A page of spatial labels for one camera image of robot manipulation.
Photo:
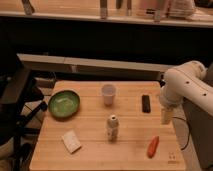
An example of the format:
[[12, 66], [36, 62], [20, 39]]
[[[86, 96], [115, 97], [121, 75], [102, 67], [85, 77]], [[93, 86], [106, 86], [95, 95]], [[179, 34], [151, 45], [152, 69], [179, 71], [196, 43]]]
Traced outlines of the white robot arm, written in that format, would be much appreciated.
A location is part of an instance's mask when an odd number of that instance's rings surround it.
[[169, 124], [173, 110], [187, 98], [213, 116], [213, 87], [203, 81], [207, 69], [199, 61], [189, 61], [169, 68], [164, 73], [165, 85], [159, 101], [163, 106], [161, 123]]

